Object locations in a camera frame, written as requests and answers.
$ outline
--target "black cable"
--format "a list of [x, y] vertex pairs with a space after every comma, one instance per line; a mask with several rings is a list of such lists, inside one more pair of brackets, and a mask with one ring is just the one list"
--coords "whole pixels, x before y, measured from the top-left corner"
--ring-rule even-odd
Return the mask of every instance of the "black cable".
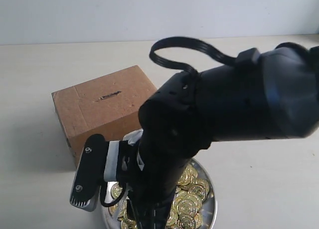
[[103, 182], [101, 185], [101, 189], [100, 189], [100, 202], [101, 202], [101, 205], [105, 208], [109, 208], [111, 206], [114, 206], [116, 203], [118, 203], [122, 199], [122, 197], [124, 196], [124, 193], [126, 191], [126, 184], [123, 184], [122, 191], [121, 191], [120, 195], [118, 196], [118, 198], [114, 199], [110, 203], [106, 203], [105, 198], [106, 198], [107, 187], [108, 187], [108, 183]]
[[150, 55], [149, 55], [150, 59], [155, 64], [158, 64], [166, 68], [184, 70], [192, 74], [197, 74], [197, 71], [192, 66], [182, 62], [167, 60], [161, 56], [158, 56], [155, 53], [155, 51], [157, 50], [170, 48], [170, 47], [181, 47], [181, 48], [197, 50], [208, 55], [215, 61], [222, 63], [224, 65], [228, 65], [228, 66], [235, 65], [235, 60], [236, 60], [235, 57], [231, 57], [231, 56], [227, 56], [223, 54], [218, 49], [216, 49], [215, 47], [213, 47], [212, 45], [204, 41], [194, 39], [194, 38], [189, 38], [189, 37], [182, 37], [182, 36], [164, 38], [156, 42], [151, 48]]

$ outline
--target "pile of gold coins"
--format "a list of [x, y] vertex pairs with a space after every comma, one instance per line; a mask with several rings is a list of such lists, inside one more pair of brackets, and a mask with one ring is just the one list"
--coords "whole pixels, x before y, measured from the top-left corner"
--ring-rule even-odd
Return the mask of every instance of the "pile of gold coins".
[[[167, 229], [199, 229], [203, 224], [203, 217], [200, 212], [202, 204], [209, 193], [209, 183], [198, 178], [197, 170], [188, 164], [181, 175], [176, 188], [170, 214], [166, 223]], [[118, 183], [111, 188], [111, 195], [115, 199], [119, 197], [122, 188]], [[136, 229], [136, 222], [127, 216], [126, 201], [120, 209], [118, 220], [121, 221], [121, 229]], [[109, 207], [111, 215], [114, 214], [118, 204]]]

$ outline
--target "screw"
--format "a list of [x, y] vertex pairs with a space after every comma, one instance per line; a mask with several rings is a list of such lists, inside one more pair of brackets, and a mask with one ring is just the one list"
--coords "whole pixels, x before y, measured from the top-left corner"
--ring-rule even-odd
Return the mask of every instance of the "screw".
[[81, 192], [83, 187], [81, 185], [76, 185], [75, 190], [79, 193]]
[[87, 147], [87, 148], [85, 148], [85, 152], [86, 152], [86, 153], [90, 153], [90, 152], [92, 152], [92, 149], [89, 148], [89, 147]]

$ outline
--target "brown cardboard box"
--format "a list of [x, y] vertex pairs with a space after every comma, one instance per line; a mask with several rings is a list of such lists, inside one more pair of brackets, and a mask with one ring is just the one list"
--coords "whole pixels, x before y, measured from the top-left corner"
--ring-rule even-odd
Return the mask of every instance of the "brown cardboard box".
[[144, 72], [133, 66], [52, 93], [53, 102], [76, 165], [86, 139], [95, 133], [121, 140], [141, 128], [139, 107], [156, 91]]

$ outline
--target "silver tray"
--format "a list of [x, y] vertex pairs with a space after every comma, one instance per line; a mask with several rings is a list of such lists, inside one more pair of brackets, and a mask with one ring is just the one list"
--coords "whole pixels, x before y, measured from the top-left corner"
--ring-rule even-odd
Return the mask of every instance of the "silver tray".
[[[206, 179], [209, 182], [209, 186], [210, 186], [210, 191], [209, 191], [209, 194], [207, 195], [207, 199], [205, 200], [205, 202], [202, 205], [202, 208], [200, 209], [200, 212], [203, 215], [203, 225], [199, 229], [212, 229], [214, 226], [214, 223], [216, 220], [216, 214], [217, 214], [217, 200], [216, 200], [216, 195], [214, 192], [214, 187], [206, 170], [195, 159], [192, 159], [190, 163], [197, 170], [198, 178]], [[115, 183], [116, 182], [108, 183], [106, 202], [111, 202], [113, 200], [111, 196], [111, 187]], [[102, 207], [102, 215], [103, 215], [103, 220], [107, 229], [121, 228], [121, 222], [118, 220], [114, 220], [112, 218], [108, 208]]]

